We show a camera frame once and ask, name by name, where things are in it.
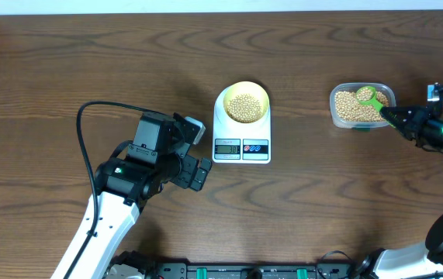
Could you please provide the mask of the green plastic measuring scoop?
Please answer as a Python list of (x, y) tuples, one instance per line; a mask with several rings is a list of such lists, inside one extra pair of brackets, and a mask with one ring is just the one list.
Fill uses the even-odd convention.
[(389, 126), (382, 117), (380, 110), (389, 106), (388, 98), (373, 86), (364, 86), (355, 92), (358, 107), (358, 128), (379, 128)]

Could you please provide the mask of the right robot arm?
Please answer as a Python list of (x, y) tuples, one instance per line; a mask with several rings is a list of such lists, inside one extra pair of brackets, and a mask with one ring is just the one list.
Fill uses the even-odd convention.
[[(382, 117), (406, 140), (443, 155), (443, 121), (431, 107), (383, 107)], [(426, 240), (397, 250), (379, 249), (367, 257), (360, 278), (443, 278), (443, 214)]]

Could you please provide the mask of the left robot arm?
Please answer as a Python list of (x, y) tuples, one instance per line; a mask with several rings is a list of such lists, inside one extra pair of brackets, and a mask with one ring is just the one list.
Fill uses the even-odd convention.
[(154, 166), (111, 158), (101, 164), (78, 231), (53, 278), (103, 278), (118, 246), (137, 222), (147, 200), (171, 182), (200, 191), (212, 161), (170, 154)]

